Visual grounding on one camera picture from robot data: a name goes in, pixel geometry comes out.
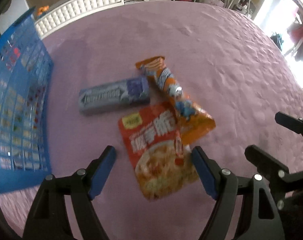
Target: blue cartoon character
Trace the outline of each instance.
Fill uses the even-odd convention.
[[[196,114],[196,109],[192,107],[192,102],[190,100],[176,101],[175,108],[187,121],[189,121],[191,115]]]

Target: red food package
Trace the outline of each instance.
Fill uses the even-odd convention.
[[[142,193],[157,199],[198,179],[189,147],[181,144],[169,102],[149,106],[118,122]]]

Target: table surface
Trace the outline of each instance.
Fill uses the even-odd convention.
[[[91,117],[78,111],[81,89],[138,76],[134,63],[145,58],[166,56],[183,89],[215,118],[216,129],[192,146],[200,145],[221,167],[253,176],[256,169],[244,150],[256,144],[291,172],[303,170],[302,137],[274,120],[278,111],[303,117],[303,91],[274,43],[241,14],[206,4],[150,1],[84,17],[44,43],[55,63],[48,104],[53,174],[69,176],[87,167],[107,145],[117,150],[106,185],[93,201],[111,240],[198,239],[215,204],[200,181],[157,201],[143,197],[117,126],[139,107]],[[151,104],[164,99],[152,88]],[[36,190],[0,196],[5,217],[20,234]],[[66,205],[74,236],[82,239],[70,199]],[[240,206],[237,198],[227,239],[233,238]]]

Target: blue gripper pad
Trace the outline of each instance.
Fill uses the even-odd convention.
[[[90,200],[93,200],[101,193],[115,160],[116,150],[114,147],[111,147],[92,177],[90,191],[88,192]]]
[[[218,192],[216,191],[215,187],[215,179],[212,176],[207,164],[204,162],[203,158],[195,148],[191,152],[191,160],[196,168],[207,195],[211,196],[214,200],[217,200]]]

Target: gray cylindrical package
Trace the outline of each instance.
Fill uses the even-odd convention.
[[[80,112],[84,114],[149,102],[148,81],[144,76],[83,89],[79,92],[78,99]]]

